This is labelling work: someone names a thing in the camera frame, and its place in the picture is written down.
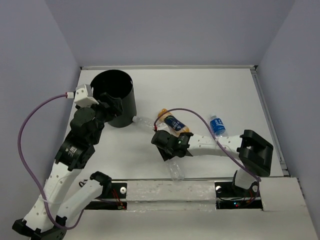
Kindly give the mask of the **clear bottle white cap front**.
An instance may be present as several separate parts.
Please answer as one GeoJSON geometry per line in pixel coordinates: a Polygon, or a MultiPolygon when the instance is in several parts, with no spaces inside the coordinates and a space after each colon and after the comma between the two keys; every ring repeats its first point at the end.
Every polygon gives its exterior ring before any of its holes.
{"type": "Polygon", "coordinates": [[[185,179],[185,174],[176,160],[167,160],[166,166],[173,181],[183,181],[185,179]]]}

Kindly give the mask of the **clear crinkled bottle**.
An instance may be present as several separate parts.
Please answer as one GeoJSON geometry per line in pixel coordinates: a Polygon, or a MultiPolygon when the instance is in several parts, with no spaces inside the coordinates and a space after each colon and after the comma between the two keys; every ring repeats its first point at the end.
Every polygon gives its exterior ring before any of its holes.
{"type": "Polygon", "coordinates": [[[154,121],[148,117],[143,116],[134,116],[132,118],[133,124],[140,128],[141,130],[153,134],[155,132],[154,129],[154,121]]]}

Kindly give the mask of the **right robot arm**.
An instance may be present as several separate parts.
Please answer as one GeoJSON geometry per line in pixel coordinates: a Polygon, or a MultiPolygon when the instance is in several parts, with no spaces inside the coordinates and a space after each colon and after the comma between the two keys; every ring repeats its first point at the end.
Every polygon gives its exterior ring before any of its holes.
{"type": "Polygon", "coordinates": [[[151,139],[164,161],[174,157],[221,156],[229,157],[239,166],[230,183],[235,196],[244,193],[259,195],[261,177],[271,173],[274,146],[253,130],[243,134],[214,139],[191,132],[174,136],[158,130],[151,139]]]}

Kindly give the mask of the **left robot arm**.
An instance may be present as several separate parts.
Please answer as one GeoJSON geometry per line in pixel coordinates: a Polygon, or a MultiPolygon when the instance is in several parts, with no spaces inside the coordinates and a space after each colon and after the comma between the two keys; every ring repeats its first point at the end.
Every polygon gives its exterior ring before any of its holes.
{"type": "Polygon", "coordinates": [[[38,105],[22,123],[17,140],[22,164],[36,183],[40,194],[31,210],[17,219],[12,229],[31,240],[61,240],[66,231],[74,229],[86,208],[94,199],[110,194],[112,179],[94,172],[87,183],[69,199],[65,199],[71,185],[95,152],[107,122],[123,114],[119,97],[106,92],[81,93],[80,90],[53,96],[38,105]],[[33,114],[45,104],[59,99],[72,99],[76,112],[70,122],[70,132],[60,146],[45,184],[41,184],[28,166],[22,152],[22,133],[33,114]]]}

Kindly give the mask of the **black cylindrical bin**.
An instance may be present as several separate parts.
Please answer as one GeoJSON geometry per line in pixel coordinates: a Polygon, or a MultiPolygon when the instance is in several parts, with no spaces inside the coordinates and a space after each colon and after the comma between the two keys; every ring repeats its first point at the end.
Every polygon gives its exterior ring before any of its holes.
{"type": "Polygon", "coordinates": [[[122,70],[111,69],[99,73],[90,83],[93,97],[121,112],[108,123],[115,128],[124,128],[137,115],[134,85],[130,75],[122,70]]]}

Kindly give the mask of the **orange bottle blue label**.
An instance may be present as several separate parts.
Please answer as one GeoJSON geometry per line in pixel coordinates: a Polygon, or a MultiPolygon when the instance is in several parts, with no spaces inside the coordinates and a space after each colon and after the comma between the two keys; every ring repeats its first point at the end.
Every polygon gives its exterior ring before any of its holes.
{"type": "Polygon", "coordinates": [[[178,120],[170,111],[163,108],[157,114],[158,120],[168,126],[170,133],[175,136],[179,136],[182,133],[189,133],[190,129],[178,120]]]}

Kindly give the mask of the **clear tape strip front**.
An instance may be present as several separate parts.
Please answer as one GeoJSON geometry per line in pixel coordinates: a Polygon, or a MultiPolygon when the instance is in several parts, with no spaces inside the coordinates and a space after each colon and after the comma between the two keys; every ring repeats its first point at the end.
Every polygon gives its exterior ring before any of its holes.
{"type": "Polygon", "coordinates": [[[214,181],[135,180],[128,182],[125,200],[131,212],[212,212],[217,198],[214,181]]]}

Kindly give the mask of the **blue label water bottle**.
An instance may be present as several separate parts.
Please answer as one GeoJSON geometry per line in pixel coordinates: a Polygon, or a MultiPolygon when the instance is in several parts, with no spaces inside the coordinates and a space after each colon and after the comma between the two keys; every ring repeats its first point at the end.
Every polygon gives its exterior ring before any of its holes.
{"type": "Polygon", "coordinates": [[[227,133],[227,130],[226,130],[226,127],[225,127],[223,121],[217,115],[215,115],[215,114],[210,115],[209,124],[210,124],[210,127],[216,137],[227,137],[228,136],[228,133],[227,133]]]}

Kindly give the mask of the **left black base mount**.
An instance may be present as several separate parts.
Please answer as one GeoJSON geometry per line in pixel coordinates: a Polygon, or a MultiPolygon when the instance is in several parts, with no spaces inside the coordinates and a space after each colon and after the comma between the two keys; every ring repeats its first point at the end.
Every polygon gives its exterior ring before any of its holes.
{"type": "Polygon", "coordinates": [[[110,190],[103,190],[100,196],[85,207],[85,210],[126,210],[127,185],[126,182],[113,181],[110,190]]]}

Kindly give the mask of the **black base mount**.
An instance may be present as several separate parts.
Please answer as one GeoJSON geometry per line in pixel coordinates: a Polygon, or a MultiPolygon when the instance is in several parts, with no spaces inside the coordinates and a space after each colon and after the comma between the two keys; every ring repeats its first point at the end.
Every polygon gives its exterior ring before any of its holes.
{"type": "Polygon", "coordinates": [[[258,185],[254,182],[249,189],[235,186],[231,181],[215,183],[216,208],[218,210],[263,209],[258,185]]]}
{"type": "Polygon", "coordinates": [[[126,210],[127,185],[126,182],[113,181],[110,190],[103,190],[100,196],[85,207],[85,210],[126,210]]]}

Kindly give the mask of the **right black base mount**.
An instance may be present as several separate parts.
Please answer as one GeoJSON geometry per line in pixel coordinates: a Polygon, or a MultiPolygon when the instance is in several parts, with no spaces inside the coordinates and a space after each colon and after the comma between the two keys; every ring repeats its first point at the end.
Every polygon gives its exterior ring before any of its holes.
{"type": "Polygon", "coordinates": [[[215,183],[216,208],[218,210],[263,209],[258,185],[254,182],[249,189],[235,186],[231,181],[215,183]]]}

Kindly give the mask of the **aluminium rail right edge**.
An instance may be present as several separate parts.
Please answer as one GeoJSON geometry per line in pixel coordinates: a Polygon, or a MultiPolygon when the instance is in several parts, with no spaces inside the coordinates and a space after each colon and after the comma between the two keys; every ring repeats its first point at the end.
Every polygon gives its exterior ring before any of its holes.
{"type": "Polygon", "coordinates": [[[253,79],[253,82],[255,84],[255,88],[256,88],[257,94],[259,96],[259,100],[260,100],[260,103],[261,103],[261,106],[262,106],[262,109],[263,109],[263,112],[264,112],[264,116],[265,116],[265,119],[266,119],[266,122],[267,122],[267,125],[268,125],[268,129],[270,131],[270,135],[271,135],[271,138],[272,138],[272,141],[273,141],[273,146],[274,146],[276,155],[278,157],[282,173],[283,173],[283,175],[285,177],[291,177],[290,172],[289,172],[288,167],[287,167],[287,164],[285,162],[285,158],[284,158],[281,146],[280,146],[280,142],[278,140],[278,136],[277,136],[277,133],[276,133],[273,121],[272,121],[272,117],[270,115],[270,111],[268,109],[268,105],[267,105],[266,99],[265,99],[264,94],[263,94],[262,87],[260,85],[257,67],[258,67],[257,65],[254,65],[250,69],[250,72],[251,72],[251,75],[252,75],[252,79],[253,79]]]}

